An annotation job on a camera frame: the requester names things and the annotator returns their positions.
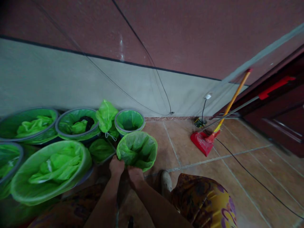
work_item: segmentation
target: gray wall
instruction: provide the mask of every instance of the gray wall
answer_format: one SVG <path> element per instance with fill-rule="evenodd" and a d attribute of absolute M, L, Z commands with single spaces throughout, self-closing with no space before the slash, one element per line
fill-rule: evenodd
<path fill-rule="evenodd" d="M 160 114 L 169 113 L 155 70 L 97 58 L 91 60 L 135 100 Z M 174 116 L 200 115 L 203 96 L 220 85 L 213 79 L 158 72 Z M 34 106 L 97 109 L 102 99 L 118 109 L 139 110 L 146 117 L 162 116 L 127 97 L 82 55 L 0 39 L 0 75 L 0 116 Z M 217 88 L 207 102 L 204 116 L 213 115 L 227 104 L 236 88 L 231 83 Z"/>

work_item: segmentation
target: yellow handle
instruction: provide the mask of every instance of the yellow handle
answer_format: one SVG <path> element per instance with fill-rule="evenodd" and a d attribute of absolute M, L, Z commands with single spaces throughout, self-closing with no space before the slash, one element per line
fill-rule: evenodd
<path fill-rule="evenodd" d="M 247 72 L 246 72 L 246 74 L 245 74 L 245 76 L 243 77 L 243 80 L 242 80 L 241 84 L 238 86 L 238 89 L 236 90 L 235 94 L 233 95 L 233 98 L 231 99 L 229 105 L 227 106 L 226 111 L 224 113 L 224 116 L 229 112 L 232 104 L 234 103 L 235 99 L 237 98 L 238 94 L 240 93 L 240 91 L 241 91 L 243 85 L 245 84 L 245 81 L 247 80 L 247 78 L 248 78 L 248 76 L 249 76 L 250 73 L 251 73 L 251 69 L 248 69 Z M 220 121 L 220 123 L 218 124 L 218 126 L 214 130 L 214 133 L 216 133 L 216 132 L 218 132 L 220 130 L 221 125 L 222 125 L 223 122 L 224 122 L 224 119 L 222 119 Z"/>

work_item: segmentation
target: tiled floor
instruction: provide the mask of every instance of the tiled floor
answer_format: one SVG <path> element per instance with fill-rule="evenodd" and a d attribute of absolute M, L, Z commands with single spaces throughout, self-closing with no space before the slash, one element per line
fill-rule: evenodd
<path fill-rule="evenodd" d="M 253 179 L 219 142 L 215 141 L 214 149 L 205 157 L 190 140 L 197 130 L 190 120 L 146 123 L 143 131 L 158 142 L 154 167 L 144 173 L 149 184 L 159 190 L 157 174 L 162 169 L 169 171 L 173 187 L 182 172 L 209 177 L 230 193 L 239 227 L 300 226 L 301 219 Z M 235 119 L 224 121 L 218 139 L 283 203 L 304 215 L 304 159 L 286 155 Z M 119 209 L 118 226 L 127 227 L 131 215 L 135 227 L 154 227 L 144 205 L 129 189 Z"/>

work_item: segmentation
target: black cable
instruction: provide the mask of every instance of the black cable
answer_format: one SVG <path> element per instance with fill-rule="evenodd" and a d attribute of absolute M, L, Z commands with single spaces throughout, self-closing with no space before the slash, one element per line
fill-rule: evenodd
<path fill-rule="evenodd" d="M 138 41 L 141 43 L 141 45 L 142 45 L 143 48 L 145 49 L 146 53 L 148 54 L 148 56 L 150 57 L 150 60 L 151 60 L 152 63 L 153 63 L 153 66 L 156 67 L 156 66 L 155 66 L 155 63 L 154 63 L 154 61 L 153 61 L 153 59 L 152 59 L 152 57 L 151 57 L 151 55 L 150 55 L 150 53 L 148 52 L 148 50 L 146 49 L 145 45 L 143 44 L 143 42 L 141 41 L 141 39 L 139 38 L 139 36 L 138 36 L 137 33 L 135 32 L 135 30 L 133 29 L 133 27 L 132 27 L 131 24 L 129 23 L 129 21 L 128 21 L 128 19 L 126 18 L 126 16 L 124 15 L 124 13 L 121 11 L 121 9 L 119 8 L 119 6 L 118 6 L 117 3 L 115 2 L 115 0 L 112 0 L 112 2 L 114 3 L 115 7 L 116 7 L 117 10 L 119 11 L 119 13 L 120 13 L 121 16 L 123 17 L 123 19 L 126 21 L 126 23 L 128 24 L 128 26 L 130 27 L 130 29 L 132 30 L 132 32 L 134 33 L 134 35 L 136 36 L 136 38 L 138 39 Z M 165 94 L 166 94 L 166 97 L 167 97 L 167 100 L 168 100 L 168 103 L 169 103 L 169 107 L 170 107 L 170 112 L 172 112 L 172 111 L 171 111 L 170 101 L 169 101 L 167 92 L 166 92 L 166 90 L 165 90 L 165 87 L 164 87 L 164 85 L 162 84 L 161 77 L 159 76 L 158 70 L 157 70 L 157 69 L 155 69 L 155 70 L 156 70 L 157 75 L 158 75 L 158 78 L 159 78 L 159 80 L 160 80 L 160 82 L 161 82 L 162 88 L 164 89 L 164 92 L 165 92 Z"/>
<path fill-rule="evenodd" d="M 231 153 L 231 151 L 220 141 L 216 138 L 217 141 L 219 141 L 225 148 L 226 150 L 228 150 L 228 152 L 234 157 L 234 159 L 241 165 L 241 167 L 243 169 L 245 169 L 245 171 L 247 173 L 249 173 L 250 176 L 252 176 L 257 182 L 259 182 L 271 195 L 273 195 L 284 207 L 286 207 L 289 211 L 291 211 L 293 214 L 295 214 L 296 216 L 298 216 L 299 218 L 303 219 L 303 217 L 299 216 L 297 213 L 295 213 L 293 210 L 291 210 L 289 207 L 287 207 L 278 197 L 276 197 L 265 185 L 263 185 L 254 175 L 252 175 L 240 162 L 239 160 L 233 155 L 233 153 Z"/>
<path fill-rule="evenodd" d="M 126 91 L 124 91 L 119 85 L 117 85 L 105 72 L 103 72 L 80 48 L 80 46 L 77 44 L 77 42 L 75 40 L 73 40 L 58 24 L 57 22 L 47 13 L 47 11 L 41 6 L 39 5 L 35 0 L 32 0 L 32 2 L 36 5 L 36 7 L 49 19 L 49 21 L 101 72 L 103 73 L 107 79 L 112 82 L 117 88 L 119 88 L 125 95 L 127 95 L 129 98 L 131 98 L 133 101 L 135 101 L 136 103 L 138 103 L 139 105 L 145 107 L 146 109 L 162 115 L 162 116 L 169 116 L 170 114 L 164 115 L 161 113 L 158 113 L 156 111 L 153 111 L 152 109 L 144 106 L 143 104 L 139 103 L 137 100 L 135 100 L 133 97 L 131 97 Z"/>
<path fill-rule="evenodd" d="M 204 107 L 203 107 L 203 111 L 202 111 L 202 124 L 203 124 L 203 114 L 204 114 L 204 110 L 205 110 L 206 101 L 207 101 L 207 99 L 205 98 L 205 103 L 204 103 Z"/>

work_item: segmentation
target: wall socket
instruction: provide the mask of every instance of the wall socket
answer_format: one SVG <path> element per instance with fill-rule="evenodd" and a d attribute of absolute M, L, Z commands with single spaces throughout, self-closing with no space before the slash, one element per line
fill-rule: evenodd
<path fill-rule="evenodd" d="M 211 96 L 212 96 L 212 92 L 209 92 L 209 93 L 207 93 L 206 96 L 204 96 L 204 98 L 208 100 L 211 98 Z"/>

